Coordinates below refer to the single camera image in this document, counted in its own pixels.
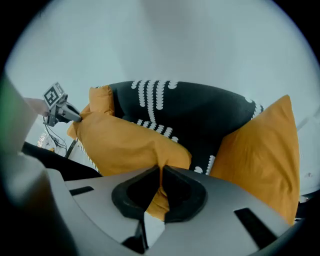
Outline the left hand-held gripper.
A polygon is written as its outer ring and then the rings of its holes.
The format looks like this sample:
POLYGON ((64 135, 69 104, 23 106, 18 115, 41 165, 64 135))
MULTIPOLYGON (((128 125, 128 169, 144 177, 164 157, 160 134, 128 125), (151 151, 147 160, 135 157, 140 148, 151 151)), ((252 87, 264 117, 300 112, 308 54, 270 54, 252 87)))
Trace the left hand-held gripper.
POLYGON ((43 99, 49 109, 48 116, 44 121, 45 124, 54 127, 58 122, 69 123, 70 121, 80 122, 82 120, 80 112, 72 104, 66 104, 67 98, 68 95, 58 82, 52 84, 45 91, 43 99))

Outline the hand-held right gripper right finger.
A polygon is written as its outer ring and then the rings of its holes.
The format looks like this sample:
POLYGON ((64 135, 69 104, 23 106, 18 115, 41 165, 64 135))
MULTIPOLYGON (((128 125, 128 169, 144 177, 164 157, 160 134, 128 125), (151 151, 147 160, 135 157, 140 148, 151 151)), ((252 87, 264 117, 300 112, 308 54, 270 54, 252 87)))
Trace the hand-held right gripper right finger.
POLYGON ((176 168, 180 174, 200 182, 207 202, 191 220, 168 223, 149 249, 151 256, 247 256, 259 247, 235 214, 248 208, 276 236, 289 224, 272 208, 228 181, 176 168))

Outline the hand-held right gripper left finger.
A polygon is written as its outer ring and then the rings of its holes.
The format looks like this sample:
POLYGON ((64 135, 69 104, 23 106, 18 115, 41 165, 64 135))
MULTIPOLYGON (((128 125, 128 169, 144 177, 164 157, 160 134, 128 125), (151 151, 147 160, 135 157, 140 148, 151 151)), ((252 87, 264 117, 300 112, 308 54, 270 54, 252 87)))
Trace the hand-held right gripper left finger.
POLYGON ((157 167, 65 184, 84 213, 115 241, 155 243, 160 237, 160 219, 146 212, 159 186, 157 167))

